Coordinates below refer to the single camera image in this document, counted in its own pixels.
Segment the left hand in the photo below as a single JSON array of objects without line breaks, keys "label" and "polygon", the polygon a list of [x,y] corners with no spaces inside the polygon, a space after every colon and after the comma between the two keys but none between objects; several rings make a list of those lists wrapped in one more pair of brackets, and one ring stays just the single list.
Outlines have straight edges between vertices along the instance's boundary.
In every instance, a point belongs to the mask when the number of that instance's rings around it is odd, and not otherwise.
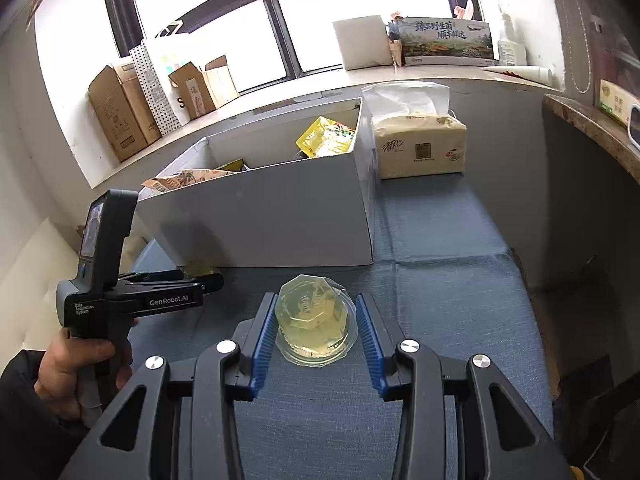
[{"label": "left hand", "polygon": [[132,350],[128,339],[116,356],[114,344],[107,340],[79,339],[62,328],[44,352],[34,390],[48,410],[59,418],[80,419],[80,404],[76,396],[80,370],[103,361],[117,363],[115,385],[121,389],[132,376]]}]

